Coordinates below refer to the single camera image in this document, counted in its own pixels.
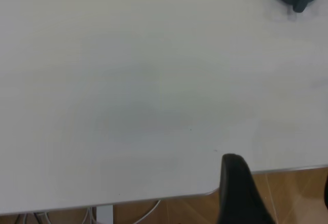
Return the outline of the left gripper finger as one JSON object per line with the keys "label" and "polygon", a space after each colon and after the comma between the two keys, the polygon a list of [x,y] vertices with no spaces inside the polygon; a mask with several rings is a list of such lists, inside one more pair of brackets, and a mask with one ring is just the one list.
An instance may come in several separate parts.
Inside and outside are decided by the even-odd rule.
{"label": "left gripper finger", "polygon": [[223,155],[217,223],[274,222],[243,157],[237,154]]}

